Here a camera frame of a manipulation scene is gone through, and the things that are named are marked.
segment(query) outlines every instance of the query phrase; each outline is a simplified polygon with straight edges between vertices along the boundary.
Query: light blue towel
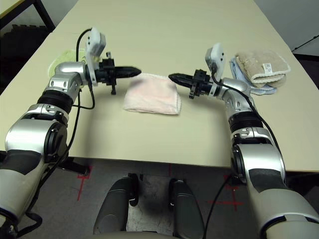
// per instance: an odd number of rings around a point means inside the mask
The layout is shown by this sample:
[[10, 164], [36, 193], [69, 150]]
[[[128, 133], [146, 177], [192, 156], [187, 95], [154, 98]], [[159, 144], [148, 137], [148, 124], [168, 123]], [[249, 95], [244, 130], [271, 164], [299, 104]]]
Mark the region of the light blue towel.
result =
[[243, 74], [243, 72], [241, 71], [240, 67], [237, 64], [235, 57], [233, 57], [229, 63], [230, 63], [231, 73], [233, 74], [234, 79], [247, 83], [251, 88], [251, 93], [261, 96], [261, 95], [271, 95], [277, 92], [277, 88], [271, 87], [268, 85], [264, 85], [262, 88], [255, 87], [249, 80], [246, 79], [245, 75]]

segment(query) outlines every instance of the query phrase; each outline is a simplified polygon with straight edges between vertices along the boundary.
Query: black cable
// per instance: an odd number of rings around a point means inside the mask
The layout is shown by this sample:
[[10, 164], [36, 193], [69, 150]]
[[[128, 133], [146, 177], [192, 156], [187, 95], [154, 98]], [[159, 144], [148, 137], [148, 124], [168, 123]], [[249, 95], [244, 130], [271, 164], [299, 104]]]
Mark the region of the black cable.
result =
[[76, 42], [76, 52], [75, 52], [75, 61], [79, 61], [79, 46], [80, 46], [80, 41], [82, 39], [82, 37], [84, 36], [85, 33], [87, 33], [88, 31], [91, 31], [91, 28], [86, 29], [85, 31], [83, 31], [81, 33], [81, 35], [78, 38], [78, 41]]
[[294, 48], [291, 52], [296, 51], [296, 50], [297, 50], [297, 49], [299, 49], [300, 47], [302, 47], [302, 46], [306, 45], [307, 43], [309, 43], [309, 42], [311, 42], [311, 41], [313, 41], [313, 40], [315, 40], [317, 37], [319, 37], [319, 35], [314, 36], [312, 39], [310, 39], [309, 41], [305, 42], [304, 44], [301, 44], [300, 46], [295, 47], [295, 48]]
[[264, 125], [265, 125], [266, 128], [268, 129], [268, 131], [269, 131], [271, 137], [272, 137], [273, 140], [274, 140], [274, 143], [275, 143], [275, 145], [276, 145], [278, 151], [279, 151], [280, 154], [281, 154], [281, 151], [280, 151], [278, 142], [277, 142], [277, 140], [276, 140], [276, 137], [275, 137], [273, 131], [271, 130], [271, 128], [270, 128], [270, 126], [267, 124], [267, 122], [266, 122], [266, 121], [260, 116], [260, 114], [257, 112], [257, 110], [255, 109], [255, 107], [254, 107], [253, 104], [251, 103], [249, 97], [248, 97], [247, 95], [245, 95], [244, 93], [242, 93], [240, 90], [236, 89], [236, 88], [233, 88], [233, 87], [231, 87], [231, 86], [224, 85], [223, 83], [220, 83], [220, 82], [216, 81], [215, 76], [214, 76], [214, 73], [211, 74], [211, 77], [212, 77], [214, 83], [216, 83], [217, 85], [223, 86], [223, 87], [226, 87], [226, 88], [229, 88], [229, 89], [231, 89], [231, 90], [233, 90], [233, 91], [236, 91], [236, 92], [239, 93], [242, 97], [245, 98], [245, 100], [246, 100], [247, 103], [249, 104], [249, 107], [252, 109], [252, 111], [257, 115], [257, 117], [264, 123]]
[[[80, 106], [80, 91], [78, 93], [78, 105]], [[80, 116], [80, 107], [78, 107], [78, 111], [76, 113], [76, 118], [75, 118], [75, 123], [74, 123], [74, 128], [73, 128], [73, 133], [72, 133], [72, 137], [70, 139], [70, 142], [66, 148], [66, 150], [64, 151], [64, 154], [56, 161], [56, 163], [52, 166], [52, 168], [50, 168], [50, 170], [46, 173], [46, 175], [41, 179], [40, 183], [39, 183], [39, 188], [41, 188], [43, 186], [43, 184], [45, 183], [45, 181], [51, 176], [51, 174], [53, 173], [53, 171], [57, 168], [57, 166], [61, 163], [61, 161], [68, 155], [69, 150], [72, 146], [72, 143], [74, 141], [75, 138], [75, 133], [76, 133], [76, 128], [78, 126], [78, 121], [79, 121], [79, 116]]]
[[[76, 61], [79, 61], [80, 41], [81, 41], [82, 37], [84, 36], [84, 34], [87, 33], [87, 32], [89, 32], [89, 31], [91, 31], [91, 28], [88, 28], [88, 29], [86, 29], [85, 31], [83, 31], [83, 32], [81, 33], [81, 35], [79, 36], [77, 42], [76, 42], [76, 56], [75, 56], [75, 60], [76, 60]], [[85, 106], [80, 106], [79, 104], [77, 104], [77, 105], [73, 105], [74, 107], [79, 107], [79, 108], [86, 109], [86, 110], [92, 110], [92, 109], [94, 109], [94, 107], [95, 107], [95, 98], [94, 98], [94, 93], [93, 93], [93, 87], [92, 87], [92, 82], [91, 82], [91, 80], [89, 80], [88, 87], [89, 87], [89, 90], [90, 90], [90, 93], [91, 93], [92, 106], [91, 106], [91, 107], [85, 107]]]
[[92, 106], [91, 107], [86, 107], [86, 106], [79, 106], [79, 105], [73, 105], [74, 107], [80, 107], [82, 109], [86, 109], [86, 110], [92, 110], [95, 107], [95, 98], [94, 98], [94, 93], [93, 93], [93, 89], [90, 89], [90, 93], [91, 93], [91, 98], [92, 98]]
[[214, 198], [214, 201], [210, 207], [210, 210], [209, 210], [209, 213], [208, 213], [208, 217], [207, 217], [207, 221], [206, 221], [206, 225], [205, 225], [205, 231], [204, 231], [204, 236], [203, 236], [203, 239], [206, 239], [206, 235], [207, 235], [207, 229], [208, 229], [208, 223], [209, 223], [209, 220], [210, 220], [210, 217], [211, 217], [211, 214], [213, 212], [213, 209], [216, 205], [216, 202], [217, 202], [217, 199], [221, 193], [221, 191], [223, 190], [223, 188], [225, 187], [225, 185], [228, 183], [229, 179], [231, 178], [231, 175], [228, 175], [228, 177], [226, 178], [225, 182], [220, 186], [215, 198]]
[[32, 212], [26, 212], [25, 213], [26, 216], [32, 220], [35, 221], [35, 224], [31, 225], [31, 226], [28, 226], [28, 227], [25, 227], [23, 228], [22, 230], [20, 230], [18, 233], [17, 233], [17, 236], [16, 238], [19, 238], [27, 233], [30, 233], [31, 231], [37, 229], [39, 226], [41, 226], [42, 224], [42, 217], [39, 216], [37, 213], [32, 213]]

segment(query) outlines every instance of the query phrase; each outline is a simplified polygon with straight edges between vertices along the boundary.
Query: towel label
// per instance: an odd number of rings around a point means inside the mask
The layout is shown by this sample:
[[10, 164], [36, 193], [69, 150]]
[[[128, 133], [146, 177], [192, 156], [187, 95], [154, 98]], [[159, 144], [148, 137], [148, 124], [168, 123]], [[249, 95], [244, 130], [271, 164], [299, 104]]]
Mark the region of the towel label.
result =
[[264, 68], [265, 74], [269, 74], [273, 72], [273, 69], [271, 68], [270, 63], [264, 63], [263, 68]]

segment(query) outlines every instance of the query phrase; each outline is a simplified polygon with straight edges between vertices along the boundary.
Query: table surface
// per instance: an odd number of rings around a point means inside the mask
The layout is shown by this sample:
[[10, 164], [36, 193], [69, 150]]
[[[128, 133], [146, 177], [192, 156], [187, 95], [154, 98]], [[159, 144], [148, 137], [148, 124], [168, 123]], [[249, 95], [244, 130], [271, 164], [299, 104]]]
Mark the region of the table surface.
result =
[[24, 0], [0, 0], [0, 18], [21, 4]]
[[[286, 169], [319, 171], [319, 91], [252, 0], [79, 0], [0, 96], [0, 150], [10, 126], [48, 83], [51, 62], [74, 49], [79, 34], [90, 26], [106, 35], [106, 50], [116, 65], [164, 76], [208, 70], [204, 56], [216, 42], [222, 42], [228, 60], [241, 50], [278, 52], [292, 68], [287, 82], [274, 95], [253, 98], [276, 135]], [[228, 64], [223, 77], [232, 77]], [[129, 81], [118, 79], [116, 96], [109, 86], [94, 88], [96, 107], [81, 110], [71, 156], [230, 166], [223, 102], [206, 96], [190, 100], [189, 90], [178, 86], [179, 116], [128, 112], [122, 107]], [[81, 104], [91, 105], [88, 89], [81, 96]], [[75, 115], [73, 109], [69, 139]]]

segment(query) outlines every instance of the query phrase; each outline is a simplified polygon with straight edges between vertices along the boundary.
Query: beige towel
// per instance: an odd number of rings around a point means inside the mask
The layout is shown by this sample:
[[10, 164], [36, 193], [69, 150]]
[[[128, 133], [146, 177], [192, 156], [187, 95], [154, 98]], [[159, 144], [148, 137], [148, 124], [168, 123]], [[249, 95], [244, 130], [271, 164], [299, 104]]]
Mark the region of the beige towel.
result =
[[239, 52], [235, 57], [247, 79], [259, 88], [265, 84], [273, 87], [283, 85], [286, 73], [291, 71], [288, 63], [271, 50]]

